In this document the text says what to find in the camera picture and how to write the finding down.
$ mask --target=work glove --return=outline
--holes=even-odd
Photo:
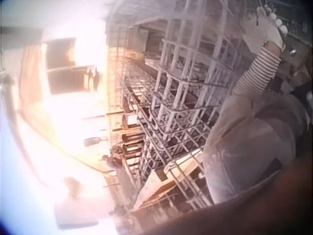
[[[282,51],[286,48],[283,37],[288,33],[287,27],[267,5],[257,7],[256,14],[245,17],[242,27],[245,30],[243,39],[254,54],[268,41],[275,43]]]

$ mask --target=wooden beam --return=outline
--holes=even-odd
[[[191,172],[193,172],[199,166],[198,162],[201,163],[203,159],[202,151],[199,149],[193,151],[192,154],[197,160],[191,157],[191,155],[187,155],[176,160],[177,165],[181,168],[186,176],[189,176]],[[179,182],[184,179],[184,175],[177,167],[170,168],[171,172]],[[147,182],[137,197],[133,211],[143,208],[145,205],[150,204],[151,202],[159,200],[176,186],[176,182],[171,172],[164,172],[163,169],[152,170]]]

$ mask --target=rebar grid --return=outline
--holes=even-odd
[[[242,43],[226,38],[224,31],[227,18],[239,20],[239,12],[233,13],[239,1],[220,2],[221,16],[213,51],[205,47],[208,40],[202,33],[207,1],[181,0],[176,1],[175,7],[179,14],[168,18],[156,79],[130,60],[121,60],[121,69],[119,61],[111,59],[110,70],[136,110],[146,135],[136,195],[152,170],[166,168],[193,210],[211,204],[206,184],[202,182],[200,186],[197,183],[200,179],[185,175],[176,160],[183,156],[192,158],[198,164],[195,171],[205,181],[203,166],[194,152],[202,150],[230,84],[237,79],[234,70],[240,64]],[[174,175],[174,168],[183,179]]]

